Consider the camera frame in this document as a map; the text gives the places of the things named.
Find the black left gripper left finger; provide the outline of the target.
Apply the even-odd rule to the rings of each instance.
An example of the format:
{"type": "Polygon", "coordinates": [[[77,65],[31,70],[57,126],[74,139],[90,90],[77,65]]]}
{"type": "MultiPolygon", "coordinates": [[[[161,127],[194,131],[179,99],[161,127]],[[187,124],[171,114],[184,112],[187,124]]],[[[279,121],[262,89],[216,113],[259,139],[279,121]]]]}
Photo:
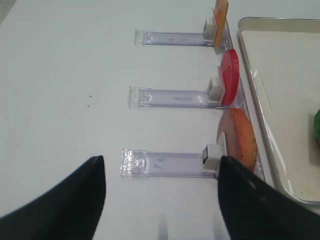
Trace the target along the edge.
{"type": "Polygon", "coordinates": [[[94,156],[40,197],[1,217],[0,238],[91,240],[105,199],[105,161],[94,156]]]}

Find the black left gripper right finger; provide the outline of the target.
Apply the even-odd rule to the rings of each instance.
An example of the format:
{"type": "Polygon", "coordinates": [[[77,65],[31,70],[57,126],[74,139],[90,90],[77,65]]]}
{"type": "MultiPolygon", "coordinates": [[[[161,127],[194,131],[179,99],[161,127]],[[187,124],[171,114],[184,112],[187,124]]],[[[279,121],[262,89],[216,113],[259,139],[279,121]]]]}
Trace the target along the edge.
{"type": "Polygon", "coordinates": [[[231,156],[222,156],[218,203],[232,240],[318,240],[320,216],[284,196],[231,156]]]}

